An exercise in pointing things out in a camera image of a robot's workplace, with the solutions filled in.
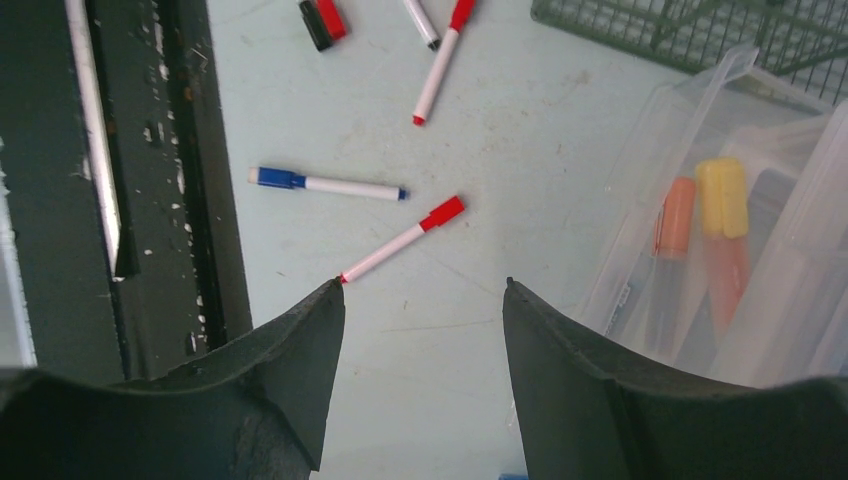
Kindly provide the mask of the yellow highlighter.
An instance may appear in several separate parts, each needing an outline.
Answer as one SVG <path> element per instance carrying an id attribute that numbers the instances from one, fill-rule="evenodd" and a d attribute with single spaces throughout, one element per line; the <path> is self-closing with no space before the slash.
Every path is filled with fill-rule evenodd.
<path id="1" fill-rule="evenodd" d="M 728 239 L 747 236 L 746 173 L 735 157 L 720 157 L 700 162 L 695 168 L 699 194 L 702 232 Z"/>

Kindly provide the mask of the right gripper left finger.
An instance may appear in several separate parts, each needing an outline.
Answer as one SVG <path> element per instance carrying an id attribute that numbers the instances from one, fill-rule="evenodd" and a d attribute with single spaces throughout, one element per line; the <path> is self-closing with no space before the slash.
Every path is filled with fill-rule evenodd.
<path id="1" fill-rule="evenodd" d="M 5 479 L 306 479 L 321 466 L 345 328 L 330 280 L 155 380 L 1 373 Z"/>

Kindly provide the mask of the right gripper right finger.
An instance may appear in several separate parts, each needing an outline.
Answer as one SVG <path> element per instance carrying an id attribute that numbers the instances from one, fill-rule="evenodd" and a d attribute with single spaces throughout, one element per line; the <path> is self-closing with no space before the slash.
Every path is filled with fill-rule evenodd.
<path id="1" fill-rule="evenodd" d="M 533 479 L 843 479 L 847 382 L 768 389 L 637 354 L 509 280 L 503 327 Z"/>

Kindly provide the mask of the orange cap clear highlighter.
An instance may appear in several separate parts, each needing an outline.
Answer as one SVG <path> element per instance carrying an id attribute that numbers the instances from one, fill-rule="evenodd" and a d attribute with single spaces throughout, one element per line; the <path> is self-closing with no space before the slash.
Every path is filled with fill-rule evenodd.
<path id="1" fill-rule="evenodd" d="M 695 199 L 695 181 L 676 177 L 655 225 L 645 345 L 659 358 L 668 359 L 673 350 Z"/>

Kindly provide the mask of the white plastic drawer organizer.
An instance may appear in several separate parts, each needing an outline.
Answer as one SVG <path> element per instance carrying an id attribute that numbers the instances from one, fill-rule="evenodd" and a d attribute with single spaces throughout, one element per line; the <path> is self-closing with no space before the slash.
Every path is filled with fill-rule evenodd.
<path id="1" fill-rule="evenodd" d="M 606 186 L 616 211 L 578 318 L 765 388 L 847 373 L 847 106 L 758 55 L 734 47 L 652 95 Z"/>

